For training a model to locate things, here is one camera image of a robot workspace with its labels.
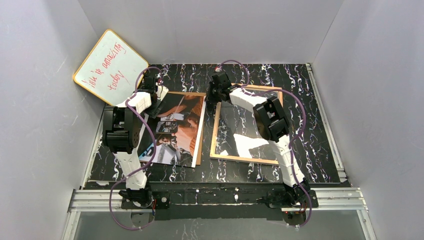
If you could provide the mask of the frame backing board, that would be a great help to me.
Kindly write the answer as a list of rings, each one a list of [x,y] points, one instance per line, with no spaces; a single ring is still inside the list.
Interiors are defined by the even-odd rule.
[[[182,115],[182,120],[177,121],[177,127],[171,133],[171,140],[178,154],[178,159],[174,161],[174,164],[191,167],[195,161],[195,155],[198,153],[204,97],[172,93],[169,100],[172,106],[171,113]]]

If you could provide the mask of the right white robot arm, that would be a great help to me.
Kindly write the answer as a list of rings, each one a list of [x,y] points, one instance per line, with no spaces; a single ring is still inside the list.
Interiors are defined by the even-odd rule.
[[[310,186],[295,160],[293,141],[289,139],[290,121],[280,100],[276,96],[266,98],[262,92],[249,92],[243,85],[232,84],[224,71],[214,72],[211,78],[207,103],[228,102],[250,111],[258,133],[270,145],[282,172],[286,203],[300,204],[303,211],[312,208]]]

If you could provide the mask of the printed photo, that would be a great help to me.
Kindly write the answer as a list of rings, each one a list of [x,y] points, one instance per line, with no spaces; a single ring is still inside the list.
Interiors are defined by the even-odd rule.
[[[178,113],[171,113],[172,104],[170,103],[170,96],[172,93],[199,95],[204,97],[202,111],[203,115],[200,122],[201,133],[200,139],[198,141],[198,153],[195,154],[195,161],[190,167],[194,168],[196,166],[197,158],[200,154],[202,127],[206,110],[206,107],[204,106],[206,94],[202,92],[169,92],[164,98],[163,107],[158,116],[145,116],[148,126],[154,133],[155,140],[153,141],[151,139],[149,132],[143,127],[143,135],[137,152],[138,158],[140,162],[148,162],[152,158],[154,148],[156,148],[156,154],[152,160],[153,163],[175,165],[175,161],[178,159],[179,155],[177,154],[177,148],[173,144],[171,134],[173,130],[177,129],[177,121],[182,120],[183,115]]]

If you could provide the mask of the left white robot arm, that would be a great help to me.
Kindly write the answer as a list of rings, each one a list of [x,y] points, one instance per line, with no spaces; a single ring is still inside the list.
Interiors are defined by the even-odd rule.
[[[106,106],[103,111],[102,143],[118,160],[124,174],[126,189],[119,195],[141,208],[149,207],[154,201],[146,173],[140,169],[138,148],[146,122],[141,114],[145,110],[155,111],[166,94],[156,77],[145,76],[133,95],[117,106]]]

